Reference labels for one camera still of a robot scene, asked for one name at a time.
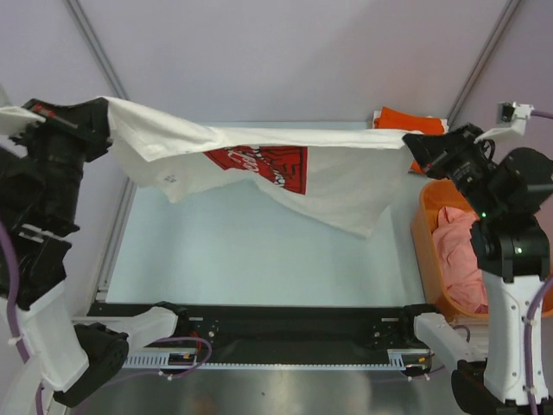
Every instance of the folded orange cloth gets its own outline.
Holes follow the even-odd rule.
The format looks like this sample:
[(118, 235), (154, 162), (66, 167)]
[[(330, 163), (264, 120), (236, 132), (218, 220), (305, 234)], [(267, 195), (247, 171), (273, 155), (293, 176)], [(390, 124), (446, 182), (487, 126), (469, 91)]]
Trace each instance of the folded orange cloth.
[(470, 243), (470, 228), (477, 219), (474, 212), (442, 207), (432, 239), (448, 294), (465, 310), (487, 313), (486, 287)]
[[(445, 132), (439, 118), (415, 117), (386, 106), (382, 107), (380, 117), (374, 119), (374, 128), (420, 131), (423, 134), (443, 134)], [(417, 173), (423, 172), (416, 162), (411, 164), (411, 170)]]

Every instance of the pink cloth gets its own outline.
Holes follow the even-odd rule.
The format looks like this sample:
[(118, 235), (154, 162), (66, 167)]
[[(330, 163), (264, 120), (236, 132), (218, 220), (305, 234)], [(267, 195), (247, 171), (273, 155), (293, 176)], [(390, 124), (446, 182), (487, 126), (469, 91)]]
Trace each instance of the pink cloth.
[(486, 287), (470, 245), (470, 228), (476, 219), (473, 212), (442, 207), (432, 238), (449, 295), (467, 311), (487, 313)]

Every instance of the orange laundry basket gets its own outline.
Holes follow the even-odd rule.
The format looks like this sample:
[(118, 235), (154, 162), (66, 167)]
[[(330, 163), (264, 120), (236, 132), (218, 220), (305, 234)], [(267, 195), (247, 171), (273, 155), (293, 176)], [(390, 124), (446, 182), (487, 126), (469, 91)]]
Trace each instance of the orange laundry basket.
[[(476, 314), (463, 309), (448, 294), (443, 283), (442, 269), (435, 251), (432, 233), (438, 227), (438, 211), (444, 206), (472, 211), (465, 198), (449, 180), (435, 181), (427, 184), (421, 192), (420, 207), (411, 222), (411, 234), (415, 245), (421, 279), (423, 281), (426, 301), (451, 321), (457, 316), (487, 318), (487, 314)], [(553, 290), (543, 301), (542, 317), (553, 316)]]

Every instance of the white cloth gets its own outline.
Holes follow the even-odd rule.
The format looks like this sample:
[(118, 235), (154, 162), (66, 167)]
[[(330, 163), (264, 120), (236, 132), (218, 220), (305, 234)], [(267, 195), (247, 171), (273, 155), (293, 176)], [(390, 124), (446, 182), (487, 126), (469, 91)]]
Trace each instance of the white cloth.
[(368, 236), (412, 162), (405, 131), (213, 128), (108, 100), (121, 167), (171, 201), (252, 179), (288, 208)]

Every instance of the table surface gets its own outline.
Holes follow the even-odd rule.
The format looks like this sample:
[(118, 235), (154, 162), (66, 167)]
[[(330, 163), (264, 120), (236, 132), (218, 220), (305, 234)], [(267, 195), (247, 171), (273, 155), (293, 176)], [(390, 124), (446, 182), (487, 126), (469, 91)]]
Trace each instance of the table surface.
[(273, 201), (252, 182), (171, 204), (137, 190), (108, 303), (402, 306), (424, 301), (410, 221), (428, 179), (407, 175), (369, 239)]

